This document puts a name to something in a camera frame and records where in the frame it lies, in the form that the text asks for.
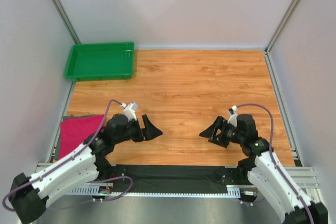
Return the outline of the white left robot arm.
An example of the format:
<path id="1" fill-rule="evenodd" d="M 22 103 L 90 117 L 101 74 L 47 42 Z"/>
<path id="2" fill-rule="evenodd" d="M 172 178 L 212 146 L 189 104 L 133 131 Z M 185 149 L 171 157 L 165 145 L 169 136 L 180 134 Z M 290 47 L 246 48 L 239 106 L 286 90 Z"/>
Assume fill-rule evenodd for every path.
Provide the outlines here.
<path id="1" fill-rule="evenodd" d="M 18 174 L 4 200 L 10 202 L 21 223 L 31 223 L 74 188 L 94 180 L 106 182 L 111 178 L 111 165 L 106 156 L 113 152 L 115 145 L 128 140 L 149 141 L 163 134 L 147 115 L 142 119 L 144 127 L 140 127 L 137 119 L 115 114 L 97 133 L 89 135 L 58 162 L 30 176 Z"/>

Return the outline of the magenta t shirt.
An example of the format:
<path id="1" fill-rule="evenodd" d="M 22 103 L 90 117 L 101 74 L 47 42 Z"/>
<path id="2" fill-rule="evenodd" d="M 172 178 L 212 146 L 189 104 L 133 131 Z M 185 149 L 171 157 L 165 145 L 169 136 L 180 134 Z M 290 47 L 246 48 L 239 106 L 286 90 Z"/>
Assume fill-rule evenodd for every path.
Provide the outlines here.
<path id="1" fill-rule="evenodd" d="M 96 132 L 103 119 L 101 115 L 65 116 L 60 124 L 58 159 L 74 151 L 89 135 Z"/>

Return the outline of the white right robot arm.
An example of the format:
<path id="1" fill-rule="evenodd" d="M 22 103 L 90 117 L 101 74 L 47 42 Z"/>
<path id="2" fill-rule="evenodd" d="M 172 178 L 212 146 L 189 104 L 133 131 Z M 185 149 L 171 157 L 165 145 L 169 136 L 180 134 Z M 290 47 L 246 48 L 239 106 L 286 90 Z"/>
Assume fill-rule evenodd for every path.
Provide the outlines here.
<path id="1" fill-rule="evenodd" d="M 235 143 L 242 148 L 246 159 L 238 163 L 237 179 L 254 185 L 282 223 L 328 223 L 325 205 L 315 203 L 292 179 L 270 142 L 258 135 L 252 115 L 218 116 L 199 136 L 221 147 Z"/>

